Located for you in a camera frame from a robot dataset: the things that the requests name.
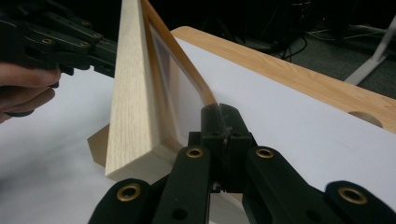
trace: finger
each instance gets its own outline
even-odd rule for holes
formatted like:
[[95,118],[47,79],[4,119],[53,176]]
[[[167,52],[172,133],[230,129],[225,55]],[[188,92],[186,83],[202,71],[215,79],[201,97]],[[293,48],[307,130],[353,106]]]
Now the finger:
[[10,118],[12,118],[12,117],[7,115],[7,114],[5,114],[5,113],[3,113],[3,112],[0,112],[0,123],[3,123],[4,121],[6,121],[6,120],[8,120]]
[[21,105],[37,97],[48,87],[26,88],[26,87],[2,87],[0,90],[0,109],[14,105]]
[[54,96],[55,91],[53,89],[46,89],[30,101],[20,105],[14,105],[12,107],[5,108],[3,109],[3,112],[19,113],[31,111],[42,106],[43,104],[51,100]]
[[59,69],[25,68],[12,63],[0,63],[0,86],[45,87],[59,81]]

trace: wooden block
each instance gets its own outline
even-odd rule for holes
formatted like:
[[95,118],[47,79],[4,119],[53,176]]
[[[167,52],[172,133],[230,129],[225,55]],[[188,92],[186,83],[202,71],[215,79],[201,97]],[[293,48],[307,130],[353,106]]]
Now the wooden block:
[[101,166],[106,166],[108,130],[109,125],[107,124],[103,129],[88,138],[88,145],[90,146],[93,161]]
[[[106,153],[107,177],[153,183],[170,172],[182,145],[169,103],[177,93],[166,92],[181,74],[193,83],[203,105],[216,102],[149,2],[123,1],[108,145],[92,148],[95,158]],[[106,138],[106,129],[100,132],[101,139]],[[90,138],[91,147],[97,147],[92,142],[97,138]]]

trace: wooden plank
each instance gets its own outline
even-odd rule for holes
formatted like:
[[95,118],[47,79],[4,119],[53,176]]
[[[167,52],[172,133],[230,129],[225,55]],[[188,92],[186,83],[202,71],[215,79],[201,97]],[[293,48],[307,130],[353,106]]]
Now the wooden plank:
[[106,153],[106,176],[111,179],[133,176],[153,183],[169,173],[181,148],[163,97],[158,47],[195,84],[204,104],[216,102],[149,2],[123,1]]

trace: dark floor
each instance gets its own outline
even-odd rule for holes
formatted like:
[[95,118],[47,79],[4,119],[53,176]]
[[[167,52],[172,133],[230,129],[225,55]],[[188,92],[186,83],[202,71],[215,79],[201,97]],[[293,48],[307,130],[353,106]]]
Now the dark floor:
[[[247,27],[251,30],[256,29],[257,32],[258,27],[263,26],[260,29],[266,30],[269,27],[267,30],[272,29],[274,31],[275,29],[281,27],[279,24],[286,24],[284,22],[282,23],[281,21],[276,23],[273,18],[271,18],[271,15],[275,16],[275,12],[266,10],[265,7],[259,7],[259,11],[257,11],[258,9],[255,9],[255,7],[251,7],[249,9],[249,13],[244,14],[243,17],[254,18],[254,25],[251,26],[251,24],[245,24],[241,26],[241,24],[238,23],[239,20],[235,19],[241,18],[241,15],[236,13],[240,11],[240,9],[234,8],[231,14],[234,13],[233,15],[235,18],[228,18],[228,20],[231,20],[231,23],[237,28],[227,27],[230,29],[226,29],[226,32],[224,32],[224,27],[221,26],[223,24],[221,23],[221,25],[219,25],[218,21],[216,21],[216,15],[213,16],[213,11],[205,9],[205,4],[195,3],[196,5],[188,7],[185,1],[174,1],[176,4],[169,5],[169,2],[166,2],[165,4],[164,1],[151,0],[152,4],[155,6],[156,10],[159,12],[160,16],[165,21],[165,24],[170,30],[182,25],[187,25],[199,30],[203,30],[212,35],[227,38],[248,47],[259,47],[260,45],[263,45],[268,48],[268,46],[271,47],[271,44],[258,42],[255,39],[249,39],[246,36],[244,36],[246,40],[241,41],[237,37],[237,34],[244,33],[240,31],[240,27]],[[337,13],[334,14],[335,20],[337,22],[335,26],[336,30],[339,30],[339,27],[345,27],[343,22],[344,19],[347,18],[348,13],[349,11],[347,11],[346,14],[344,14],[344,18],[341,19],[336,18],[338,15]],[[282,18],[285,16],[285,14],[279,14],[279,11],[276,15],[278,16],[278,19],[279,17]],[[389,21],[382,22],[382,27],[376,26],[376,28],[370,27],[368,25],[349,25],[343,30],[344,38],[340,40],[340,38],[334,38],[331,35],[331,32],[328,31],[329,28],[326,27],[326,25],[323,25],[324,23],[326,22],[321,20],[320,14],[319,16],[316,16],[316,19],[311,25],[309,25],[309,28],[306,28],[304,29],[304,32],[299,33],[304,34],[306,46],[304,39],[302,37],[297,37],[291,42],[290,48],[287,48],[286,52],[281,50],[271,54],[278,58],[282,58],[283,55],[288,57],[290,54],[298,52],[305,46],[304,50],[285,60],[319,72],[326,76],[334,77],[344,81],[364,62],[373,56],[375,49],[381,41],[382,36],[386,32],[386,29],[388,28],[387,24],[390,24]],[[388,58],[382,62],[358,86],[396,99],[396,37],[393,38],[393,41],[389,45],[388,54]]]
[[[337,43],[332,40],[330,35],[306,33],[304,35],[307,42],[306,48],[302,52],[292,56],[291,62],[320,72],[326,76],[345,80],[373,56],[382,36],[383,34],[381,32],[377,35],[363,34],[346,38],[342,43]],[[291,53],[301,49],[303,46],[304,41],[301,38],[296,39],[291,44]],[[358,86],[396,99],[395,47],[396,41],[392,41],[387,50],[389,55],[387,59]]]

